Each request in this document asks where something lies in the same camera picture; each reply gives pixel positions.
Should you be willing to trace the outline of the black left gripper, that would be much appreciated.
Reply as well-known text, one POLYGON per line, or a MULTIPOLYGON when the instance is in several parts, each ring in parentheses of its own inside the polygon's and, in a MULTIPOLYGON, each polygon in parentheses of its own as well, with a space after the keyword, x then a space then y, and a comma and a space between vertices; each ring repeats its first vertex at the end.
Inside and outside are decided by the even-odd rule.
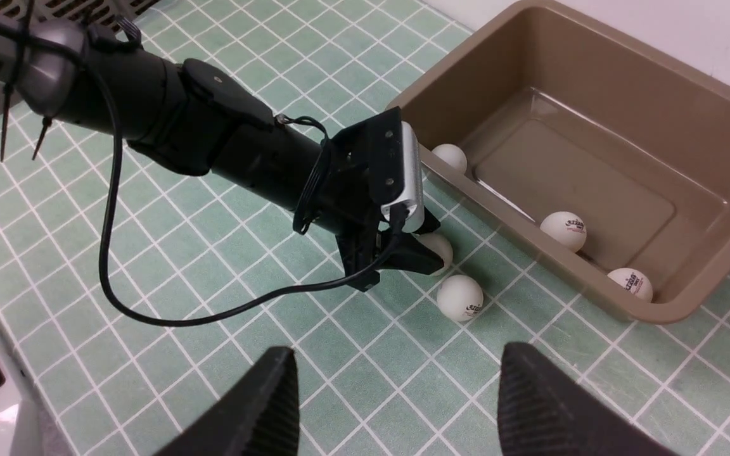
POLYGON ((298 197, 295 231, 302 236, 315 224, 330 231, 343 260, 344 275, 328 282, 296 286, 296 292, 343 286, 368 291, 379 283, 380 270, 431 276, 443 266, 440 257, 417 240, 417 236, 441 228, 440 220, 426 206, 413 234, 402 233, 403 207, 392 211, 387 230, 378 228, 383 216, 370 194, 374 188, 369 182, 371 168, 366 160, 350 163, 347 154, 335 146, 321 146, 298 197))

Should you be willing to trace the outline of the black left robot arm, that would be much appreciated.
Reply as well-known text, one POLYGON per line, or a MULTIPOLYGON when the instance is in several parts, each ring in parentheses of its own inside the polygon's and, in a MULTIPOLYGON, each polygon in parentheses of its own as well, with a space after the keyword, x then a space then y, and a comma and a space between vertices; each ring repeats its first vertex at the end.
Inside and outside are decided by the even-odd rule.
POLYGON ((439 228, 424 208, 418 141, 399 108, 315 142, 205 61, 173 63, 144 50, 125 18, 121 40, 98 23, 31 24, 0 15, 0 82, 46 120, 113 136, 175 174, 217 174, 336 237, 344 277, 290 286, 274 296, 350 286, 367 291, 382 269, 432 275, 442 255, 420 237, 439 228))

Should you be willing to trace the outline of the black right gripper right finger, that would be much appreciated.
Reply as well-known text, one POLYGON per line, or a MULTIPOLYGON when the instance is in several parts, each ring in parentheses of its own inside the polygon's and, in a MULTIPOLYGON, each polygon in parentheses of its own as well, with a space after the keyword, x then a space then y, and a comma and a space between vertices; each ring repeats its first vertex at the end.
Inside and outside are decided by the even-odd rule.
POLYGON ((504 455, 675 454, 521 341, 504 346, 497 427, 504 455))

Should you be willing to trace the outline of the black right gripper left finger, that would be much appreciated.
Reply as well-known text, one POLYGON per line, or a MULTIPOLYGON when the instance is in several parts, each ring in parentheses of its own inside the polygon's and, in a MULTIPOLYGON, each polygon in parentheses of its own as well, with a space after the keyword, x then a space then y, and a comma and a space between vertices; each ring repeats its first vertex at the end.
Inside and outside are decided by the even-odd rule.
POLYGON ((296 455, 300 402, 295 352, 264 352, 214 406, 158 455, 296 455))

